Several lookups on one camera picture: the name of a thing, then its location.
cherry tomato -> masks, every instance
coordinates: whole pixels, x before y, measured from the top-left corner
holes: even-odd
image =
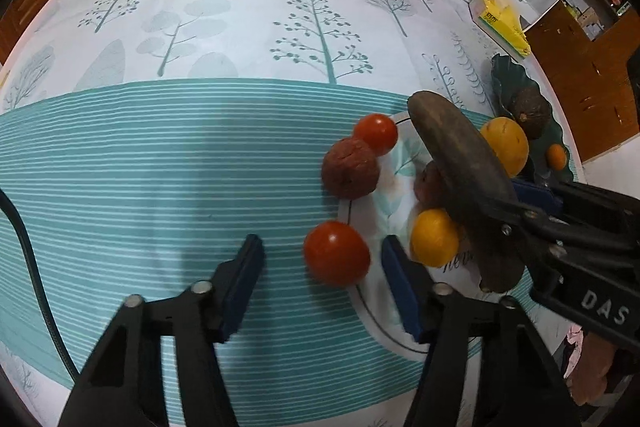
[[[353,137],[364,140],[376,156],[384,156],[398,142],[398,128],[388,116],[374,113],[355,125]]]
[[[360,234],[339,221],[325,221],[306,234],[302,247],[306,266],[320,282],[344,288],[369,271],[369,247]]]

screw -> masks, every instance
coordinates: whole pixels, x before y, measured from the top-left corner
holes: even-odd
[[[516,299],[514,299],[510,295],[504,296],[502,299],[500,299],[500,304],[510,310],[514,310],[518,307],[518,301],[516,301]]]
[[[551,245],[549,247],[549,253],[558,259],[566,255],[566,250],[558,245]]]
[[[193,283],[191,286],[191,291],[197,294],[207,293],[213,288],[213,285],[210,281],[198,281]]]
[[[140,306],[140,304],[142,304],[144,301],[145,299],[142,298],[142,295],[134,293],[133,295],[129,295],[129,297],[124,299],[124,305],[127,308],[135,308],[136,306]]]
[[[436,295],[451,295],[453,293],[453,288],[446,282],[436,282],[431,289]]]

green plate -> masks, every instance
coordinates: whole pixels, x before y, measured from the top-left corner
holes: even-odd
[[[536,86],[540,92],[540,86],[527,76],[525,68],[513,62],[507,55],[495,55],[492,58],[491,78],[500,115],[513,120],[515,120],[514,116],[506,108],[513,95],[529,86]],[[568,161],[561,171],[554,171],[546,164],[545,152],[554,143],[562,144],[567,155]],[[571,153],[562,140],[562,127],[552,115],[542,136],[537,140],[529,141],[529,161],[520,175],[536,183],[545,182],[551,176],[563,182],[572,182],[574,174],[569,168],[569,160],[571,160]]]

orange fruit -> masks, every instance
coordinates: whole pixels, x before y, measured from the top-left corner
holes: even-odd
[[[522,171],[529,157],[529,142],[522,127],[510,118],[499,116],[485,123],[480,134],[494,150],[510,178]]]
[[[413,258],[425,266],[440,267],[458,253],[458,226],[443,208],[431,208],[415,218],[411,231]]]
[[[567,157],[566,150],[563,145],[554,143],[546,150],[546,164],[554,171],[561,171],[566,167]]]

round yellow fruit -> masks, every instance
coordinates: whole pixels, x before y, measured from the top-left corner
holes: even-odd
[[[510,178],[524,169],[529,157],[529,142],[522,127],[516,122],[499,116],[485,123],[480,134],[494,150]]]
[[[415,261],[425,266],[440,267],[458,253],[458,226],[443,208],[420,213],[411,232],[411,250]]]

